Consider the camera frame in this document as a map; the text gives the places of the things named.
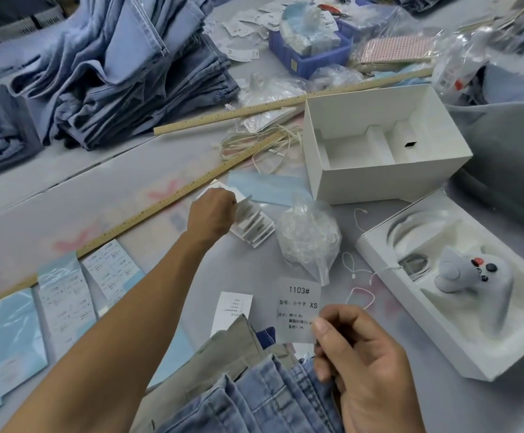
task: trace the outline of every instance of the white table surface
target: white table surface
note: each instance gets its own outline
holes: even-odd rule
[[[228,19],[236,11],[261,6],[267,1],[234,0],[216,8],[213,17]],[[448,26],[491,2],[457,0],[424,21]],[[509,59],[524,72],[524,59]],[[231,69],[235,78],[247,78],[255,71],[277,74],[284,69],[267,50],[262,51],[260,60],[236,64]],[[32,264],[44,263],[43,258],[55,257],[59,231],[67,231],[62,237],[72,238],[83,231],[84,226],[101,225],[99,228],[103,230],[151,203],[150,190],[171,190],[172,182],[181,185],[180,182],[203,173],[210,168],[207,164],[214,164],[211,145],[219,143],[231,124],[157,138],[142,137],[113,152],[68,152],[59,146],[49,147],[30,163],[0,175],[0,269],[7,272],[6,281],[16,281],[20,267],[28,269]],[[284,174],[306,177],[301,160],[288,162]],[[448,188],[447,193],[524,258],[523,227],[483,207],[456,188]],[[153,267],[178,236],[179,218],[186,215],[189,202],[155,216],[120,238],[144,271]],[[368,269],[368,266],[354,250],[353,243],[360,234],[354,209],[368,211],[368,214],[359,212],[357,217],[360,227],[369,229],[404,206],[403,201],[382,201],[333,208],[344,236],[342,251],[352,252],[356,269]],[[284,208],[268,205],[264,210],[276,220]],[[21,253],[30,256],[20,259]],[[230,235],[220,240],[201,264],[182,313],[182,327],[194,346],[208,339],[215,312],[212,304],[217,303],[223,290],[253,294],[250,319],[254,327],[274,325],[275,292],[280,276],[309,279],[304,270],[283,260],[275,235],[256,250]],[[104,305],[99,289],[87,278],[99,309]],[[330,285],[323,288],[322,305],[344,302],[352,287],[367,285],[367,277],[357,276],[352,280],[340,258],[332,267],[330,281]],[[388,289],[376,280],[373,284],[376,301],[369,311],[409,354],[429,432],[524,432],[524,359],[494,383],[461,378]],[[361,301],[366,298],[356,296],[353,300],[363,304]],[[48,370],[6,395],[0,408],[0,427]]]

